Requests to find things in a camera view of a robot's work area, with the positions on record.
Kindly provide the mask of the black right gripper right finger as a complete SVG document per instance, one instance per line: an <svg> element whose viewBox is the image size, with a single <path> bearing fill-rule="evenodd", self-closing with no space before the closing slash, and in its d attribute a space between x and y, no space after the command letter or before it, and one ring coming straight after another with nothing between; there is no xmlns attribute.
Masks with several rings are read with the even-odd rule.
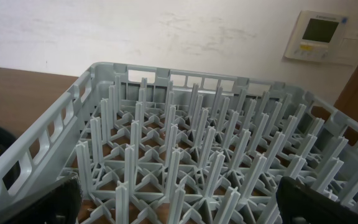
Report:
<svg viewBox="0 0 358 224"><path fill-rule="evenodd" d="M276 195L278 209L284 224L358 223L358 214L290 177L282 177Z"/></svg>

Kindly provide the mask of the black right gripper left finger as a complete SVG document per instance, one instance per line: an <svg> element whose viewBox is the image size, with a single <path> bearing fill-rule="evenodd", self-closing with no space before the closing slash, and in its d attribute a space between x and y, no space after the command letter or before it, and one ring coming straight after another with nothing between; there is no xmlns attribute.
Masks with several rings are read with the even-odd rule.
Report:
<svg viewBox="0 0 358 224"><path fill-rule="evenodd" d="M72 173L11 205L3 223L75 223L81 203L79 175Z"/></svg>

